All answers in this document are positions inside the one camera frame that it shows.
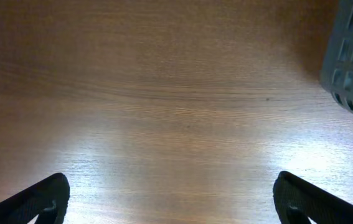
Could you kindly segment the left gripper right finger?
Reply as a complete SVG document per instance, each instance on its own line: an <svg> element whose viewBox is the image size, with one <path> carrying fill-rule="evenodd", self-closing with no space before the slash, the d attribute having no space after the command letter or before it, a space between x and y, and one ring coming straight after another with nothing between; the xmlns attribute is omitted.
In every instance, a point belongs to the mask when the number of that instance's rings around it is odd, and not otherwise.
<svg viewBox="0 0 353 224"><path fill-rule="evenodd" d="M353 223L352 204L287 171L275 180L273 201L281 223Z"/></svg>

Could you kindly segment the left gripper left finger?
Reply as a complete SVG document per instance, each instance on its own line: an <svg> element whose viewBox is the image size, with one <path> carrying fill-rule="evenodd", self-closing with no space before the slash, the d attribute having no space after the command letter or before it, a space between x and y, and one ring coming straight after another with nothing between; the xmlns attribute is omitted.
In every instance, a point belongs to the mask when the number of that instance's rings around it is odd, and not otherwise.
<svg viewBox="0 0 353 224"><path fill-rule="evenodd" d="M62 224L67 213L70 186L63 173L44 180L0 202L0 224Z"/></svg>

